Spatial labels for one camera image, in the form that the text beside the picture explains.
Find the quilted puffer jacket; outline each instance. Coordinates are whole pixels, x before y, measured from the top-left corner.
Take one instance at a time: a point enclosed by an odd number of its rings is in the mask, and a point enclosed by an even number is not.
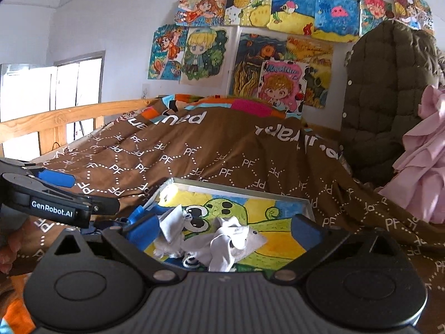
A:
[[[343,108],[341,144],[360,181],[383,186],[402,155],[402,136],[420,122],[426,86],[438,85],[435,38],[385,21],[353,47]]]

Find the brown bedding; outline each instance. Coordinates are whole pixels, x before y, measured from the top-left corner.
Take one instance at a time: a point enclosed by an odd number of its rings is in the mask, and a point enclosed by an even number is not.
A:
[[[47,168],[76,176],[73,191],[118,197],[121,215],[167,178],[307,198],[318,224],[351,232],[388,230],[403,247],[428,290],[422,333],[445,324],[445,227],[413,218],[354,181],[331,143],[306,132],[300,120],[257,102],[208,98],[195,105],[159,99],[151,108],[106,127]],[[163,120],[153,124],[157,115]],[[11,274],[29,272],[62,225],[34,219]]]

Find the window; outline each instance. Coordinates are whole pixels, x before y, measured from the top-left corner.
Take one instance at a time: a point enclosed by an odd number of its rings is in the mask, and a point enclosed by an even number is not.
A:
[[[105,52],[56,62],[52,67],[2,64],[0,121],[74,106],[101,99]],[[67,142],[93,131],[93,119],[67,124]],[[39,156],[37,133],[3,143],[5,157],[32,160]]]

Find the pink patch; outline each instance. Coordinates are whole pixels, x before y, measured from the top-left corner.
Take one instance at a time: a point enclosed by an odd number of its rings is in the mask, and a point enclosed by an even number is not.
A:
[[[272,113],[272,107],[269,107],[263,103],[248,100],[248,99],[236,99],[232,103],[232,109],[240,110],[248,114],[256,115],[258,117],[264,118],[270,116]]]

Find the triangular hole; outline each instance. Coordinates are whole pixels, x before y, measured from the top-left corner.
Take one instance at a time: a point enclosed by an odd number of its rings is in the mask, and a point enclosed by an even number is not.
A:
[[[377,241],[374,244],[374,247],[372,248],[372,253],[374,254],[380,254],[380,255],[388,255],[388,256],[394,256],[394,252],[389,245],[388,241],[383,237],[379,236]]]
[[[54,255],[77,254],[81,251],[73,235],[65,236]]]

